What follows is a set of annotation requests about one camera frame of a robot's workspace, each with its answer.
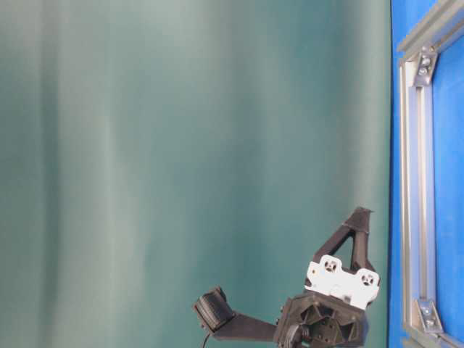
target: white mounting plate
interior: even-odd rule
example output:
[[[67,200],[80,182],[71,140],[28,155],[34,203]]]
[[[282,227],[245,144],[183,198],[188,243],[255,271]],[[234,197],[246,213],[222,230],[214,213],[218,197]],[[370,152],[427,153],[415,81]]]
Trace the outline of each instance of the white mounting plate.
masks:
[[[307,290],[341,299],[353,307],[365,310],[376,299],[380,277],[376,272],[361,268],[356,274],[345,272],[341,260],[324,255],[320,262],[310,262],[307,278],[311,286]]]

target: black cable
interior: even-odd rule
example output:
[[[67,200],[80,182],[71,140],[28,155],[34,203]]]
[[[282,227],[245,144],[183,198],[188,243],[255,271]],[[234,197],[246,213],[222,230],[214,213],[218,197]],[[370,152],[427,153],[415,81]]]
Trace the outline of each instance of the black cable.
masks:
[[[210,337],[210,334],[207,334],[206,337],[204,338],[202,348],[204,348],[204,346],[206,345],[206,341],[208,340],[209,337]]]

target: metal corner bracket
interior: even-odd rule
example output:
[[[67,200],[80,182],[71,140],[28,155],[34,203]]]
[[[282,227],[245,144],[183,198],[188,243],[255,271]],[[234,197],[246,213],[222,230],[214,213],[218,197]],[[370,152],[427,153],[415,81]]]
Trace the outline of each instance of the metal corner bracket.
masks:
[[[404,347],[464,347],[436,302],[432,88],[440,52],[464,34],[464,0],[438,0],[400,43],[402,322]]]

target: blue panel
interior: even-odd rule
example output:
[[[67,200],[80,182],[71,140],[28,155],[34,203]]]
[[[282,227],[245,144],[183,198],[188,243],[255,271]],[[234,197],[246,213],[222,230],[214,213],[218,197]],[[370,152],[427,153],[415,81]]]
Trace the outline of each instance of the blue panel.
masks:
[[[399,71],[397,47],[421,18],[430,10],[435,0],[391,0],[392,45],[392,105],[391,120],[391,241],[390,241],[390,299],[389,299],[389,346],[401,347],[405,336],[401,327],[401,238],[399,201]]]
[[[464,341],[464,38],[434,76],[437,305],[447,333]]]

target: green backdrop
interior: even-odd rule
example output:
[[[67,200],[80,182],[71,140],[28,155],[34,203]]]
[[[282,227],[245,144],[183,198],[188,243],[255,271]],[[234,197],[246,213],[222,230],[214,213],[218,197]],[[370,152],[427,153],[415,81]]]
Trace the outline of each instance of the green backdrop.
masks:
[[[199,347],[215,284],[274,321],[357,205],[385,346],[388,1],[4,0],[0,45],[0,347]]]

